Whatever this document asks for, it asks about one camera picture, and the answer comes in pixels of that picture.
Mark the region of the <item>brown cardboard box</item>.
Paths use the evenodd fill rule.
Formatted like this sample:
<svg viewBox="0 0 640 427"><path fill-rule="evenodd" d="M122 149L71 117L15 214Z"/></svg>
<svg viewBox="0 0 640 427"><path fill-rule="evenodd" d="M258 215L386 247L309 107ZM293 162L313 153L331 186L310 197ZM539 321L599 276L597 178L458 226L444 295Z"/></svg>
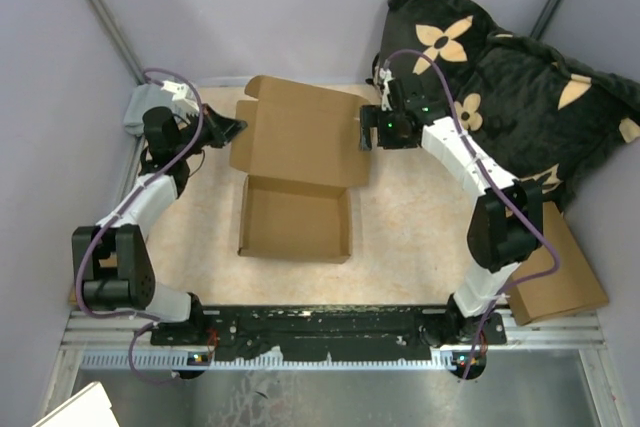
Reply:
<svg viewBox="0 0 640 427"><path fill-rule="evenodd" d="M245 173L242 257L341 264L352 255L350 191L368 185L360 147L364 97L276 77L253 77L236 104L246 128L229 164Z"/></svg>

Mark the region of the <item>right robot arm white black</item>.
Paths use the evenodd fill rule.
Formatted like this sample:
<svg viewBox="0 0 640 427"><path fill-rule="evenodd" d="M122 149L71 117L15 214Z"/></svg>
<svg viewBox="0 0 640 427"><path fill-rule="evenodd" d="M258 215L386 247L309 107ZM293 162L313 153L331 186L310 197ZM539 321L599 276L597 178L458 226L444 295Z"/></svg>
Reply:
<svg viewBox="0 0 640 427"><path fill-rule="evenodd" d="M466 242L472 263L443 313L427 321L432 346L467 343L481 330L481 316L500 289L540 243L542 194L519 182L460 131L451 110L429 104L415 74L381 83L381 102L360 109L360 147L369 151L422 148L460 183L474 203Z"/></svg>

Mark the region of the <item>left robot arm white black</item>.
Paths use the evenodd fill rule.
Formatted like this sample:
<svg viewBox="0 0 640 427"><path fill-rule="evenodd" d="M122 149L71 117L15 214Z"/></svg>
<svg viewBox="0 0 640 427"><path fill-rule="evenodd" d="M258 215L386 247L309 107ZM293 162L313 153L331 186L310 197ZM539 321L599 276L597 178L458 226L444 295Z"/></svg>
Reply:
<svg viewBox="0 0 640 427"><path fill-rule="evenodd" d="M206 317L192 310L193 297L156 280L146 241L154 224L179 199L191 175L188 160L206 148L229 145L247 127L209 105L180 117L158 106L142 116L140 173L118 206L93 226L72 234L75 294L95 318L136 315L172 323L173 333L194 344L207 332Z"/></svg>

